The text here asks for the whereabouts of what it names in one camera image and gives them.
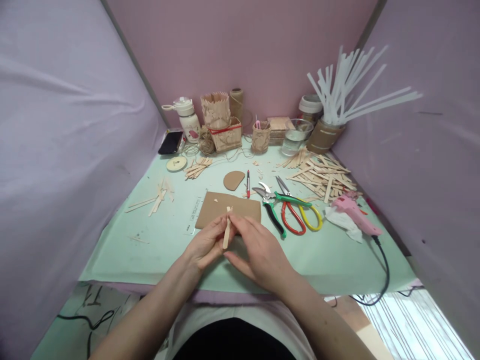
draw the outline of person's right hand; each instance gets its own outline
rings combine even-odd
[[[290,265],[279,241],[265,226],[251,217],[241,217],[232,212],[228,216],[243,238],[249,262],[231,251],[225,252],[224,256],[247,278],[280,296],[300,275]]]

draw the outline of yellow scissor handle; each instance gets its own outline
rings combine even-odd
[[[298,207],[300,208],[301,217],[302,217],[303,222],[305,223],[307,228],[309,228],[311,231],[318,231],[322,228],[322,226],[324,224],[324,222],[322,221],[322,215],[320,215],[319,211],[316,208],[314,208],[313,205],[309,209],[312,209],[312,211],[316,215],[316,219],[318,220],[318,226],[317,227],[313,227],[312,225],[310,225],[309,220],[307,219],[307,216],[305,215],[304,208],[301,205],[298,205]]]

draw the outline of smartphone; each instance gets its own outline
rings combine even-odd
[[[167,133],[160,149],[158,149],[158,153],[160,155],[175,154],[179,149],[183,134],[183,131]]]

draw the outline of mint green cutting mat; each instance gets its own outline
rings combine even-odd
[[[231,157],[236,150],[226,153]],[[280,147],[273,146],[263,155],[256,155],[248,159],[241,152],[237,152],[233,162],[227,162],[225,154],[213,158],[213,164],[205,169],[202,174],[194,179],[185,181],[183,171],[170,173],[166,169],[168,159],[158,156],[150,168],[138,182],[125,200],[116,215],[103,230],[93,254],[88,261],[81,281],[120,282],[135,284],[156,284],[167,272],[173,262],[182,254],[193,236],[192,224],[195,224],[197,207],[200,210],[201,201],[206,190],[217,193],[232,194],[242,197],[244,194],[246,178],[236,191],[229,191],[223,185],[224,176],[230,171],[250,170],[250,186],[258,186],[261,170],[263,179],[260,180],[271,187],[272,191],[279,191],[275,176],[280,175],[293,196],[307,198],[314,196],[301,183],[286,180],[295,174],[298,169],[277,168],[276,164],[283,163],[286,159],[280,153]],[[129,205],[151,199],[157,194],[157,184],[164,176],[169,177],[174,186],[174,201],[168,195],[160,204],[158,211],[148,217],[154,205],[152,202],[140,209],[125,213]],[[261,202],[258,194],[253,194],[253,200]],[[361,199],[359,203],[368,212],[368,218],[373,224],[383,230],[379,237],[390,266],[391,291],[404,287],[416,276],[410,265],[400,252],[399,248],[387,233],[378,218],[370,210],[366,202]],[[323,215],[325,204],[314,201]],[[282,204],[277,203],[275,211],[281,216]],[[315,226],[316,218],[312,211],[307,216],[310,223]],[[299,225],[286,209],[287,221],[298,229]],[[278,239],[280,235],[269,219],[266,209],[262,206],[261,223],[267,227]],[[293,267],[305,276],[311,285],[320,294],[372,294],[378,293],[385,284],[385,270],[382,255],[377,246],[370,239],[365,238],[363,244],[351,240],[341,228],[323,219],[323,227],[318,232],[307,229],[302,236],[294,235],[287,230],[285,240],[279,240]],[[139,242],[130,237],[137,237],[144,242]],[[241,239],[236,238],[232,246],[239,254],[245,254],[245,247]],[[246,279],[234,269],[224,258],[211,266],[200,282],[199,289],[235,293],[263,293],[255,284]]]

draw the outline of red pen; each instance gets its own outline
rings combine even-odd
[[[246,198],[250,199],[250,170],[246,171]]]

